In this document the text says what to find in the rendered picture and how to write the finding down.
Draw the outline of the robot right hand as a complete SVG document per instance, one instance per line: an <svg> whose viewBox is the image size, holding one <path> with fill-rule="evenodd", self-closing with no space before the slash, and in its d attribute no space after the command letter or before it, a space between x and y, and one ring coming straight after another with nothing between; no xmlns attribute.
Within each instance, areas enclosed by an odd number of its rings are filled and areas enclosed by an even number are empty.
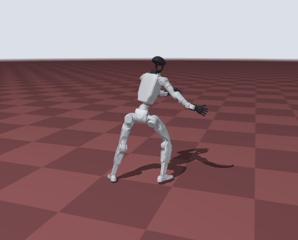
<svg viewBox="0 0 298 240"><path fill-rule="evenodd" d="M192 105L195 105L195 104L193 104L192 103ZM207 112L206 110L208 110L207 108L203 108L203 107L205 107L206 105L199 105L199 106L197 106L197 105L195 105L195 109L193 110L193 109L190 109L190 110L192 110L192 111L196 111L197 113L199 113L199 114L201 114L201 115L203 115L203 116L205 116L204 114L206 114L205 112ZM204 112L203 112L204 111ZM202 114L203 113L203 114Z"/></svg>

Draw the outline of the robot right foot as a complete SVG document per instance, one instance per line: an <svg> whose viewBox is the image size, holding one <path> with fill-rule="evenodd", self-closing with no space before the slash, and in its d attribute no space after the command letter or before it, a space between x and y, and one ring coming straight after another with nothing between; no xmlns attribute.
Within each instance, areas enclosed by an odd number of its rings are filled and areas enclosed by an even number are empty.
<svg viewBox="0 0 298 240"><path fill-rule="evenodd" d="M157 177L157 182L163 182L163 181L165 181L165 180L170 180L170 179L172 179L173 177L174 177L173 175L165 174L165 176L162 176L162 174L161 174L161 175L159 175L159 176Z"/></svg>

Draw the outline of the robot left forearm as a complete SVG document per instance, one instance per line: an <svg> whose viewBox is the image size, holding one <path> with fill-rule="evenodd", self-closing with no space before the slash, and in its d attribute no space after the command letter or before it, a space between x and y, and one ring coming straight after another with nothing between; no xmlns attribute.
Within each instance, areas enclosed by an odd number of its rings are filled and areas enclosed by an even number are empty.
<svg viewBox="0 0 298 240"><path fill-rule="evenodd" d="M161 97L167 96L168 95L168 92L164 92L164 90L163 91L160 90L158 95L161 96Z"/></svg>

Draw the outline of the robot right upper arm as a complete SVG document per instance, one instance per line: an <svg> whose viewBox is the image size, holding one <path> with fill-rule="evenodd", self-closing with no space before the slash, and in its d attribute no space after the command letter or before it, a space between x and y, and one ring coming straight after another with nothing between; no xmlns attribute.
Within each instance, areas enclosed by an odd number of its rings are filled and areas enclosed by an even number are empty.
<svg viewBox="0 0 298 240"><path fill-rule="evenodd" d="M175 96L176 91L174 91L174 88L170 84L169 80L166 77L162 77L162 76L158 77L157 79L158 79L159 85L163 86L174 100L178 100Z"/></svg>

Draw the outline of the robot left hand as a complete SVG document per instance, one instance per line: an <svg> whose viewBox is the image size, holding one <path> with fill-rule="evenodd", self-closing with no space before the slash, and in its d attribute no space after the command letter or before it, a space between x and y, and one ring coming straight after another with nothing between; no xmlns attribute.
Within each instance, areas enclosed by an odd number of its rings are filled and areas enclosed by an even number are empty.
<svg viewBox="0 0 298 240"><path fill-rule="evenodd" d="M181 90L179 90L178 88L174 88L174 91L175 92L180 92L181 93ZM164 90L164 92L167 92L167 90ZM169 96L170 94L168 93L168 96Z"/></svg>

